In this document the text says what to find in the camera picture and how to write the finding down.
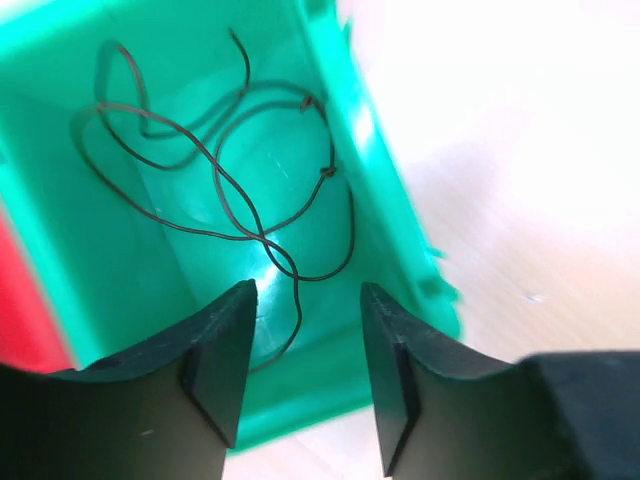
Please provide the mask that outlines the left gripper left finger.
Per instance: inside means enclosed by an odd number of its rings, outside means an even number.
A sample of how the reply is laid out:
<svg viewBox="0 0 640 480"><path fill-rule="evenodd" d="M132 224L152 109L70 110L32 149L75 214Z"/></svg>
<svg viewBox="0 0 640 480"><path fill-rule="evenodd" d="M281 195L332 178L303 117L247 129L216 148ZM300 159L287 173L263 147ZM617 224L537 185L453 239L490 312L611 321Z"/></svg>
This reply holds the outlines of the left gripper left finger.
<svg viewBox="0 0 640 480"><path fill-rule="evenodd" d="M257 312L244 280L83 370L1 370L5 479L218 479L235 446Z"/></svg>

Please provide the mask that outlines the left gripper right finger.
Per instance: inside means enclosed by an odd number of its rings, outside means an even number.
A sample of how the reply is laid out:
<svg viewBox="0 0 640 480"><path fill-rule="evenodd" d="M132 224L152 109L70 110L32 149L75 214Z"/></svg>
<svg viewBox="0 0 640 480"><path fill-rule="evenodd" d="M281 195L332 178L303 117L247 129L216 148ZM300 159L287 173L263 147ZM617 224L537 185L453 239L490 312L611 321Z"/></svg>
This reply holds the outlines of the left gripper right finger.
<svg viewBox="0 0 640 480"><path fill-rule="evenodd" d="M383 472L392 479L635 479L639 355L484 355L380 286L361 316Z"/></svg>

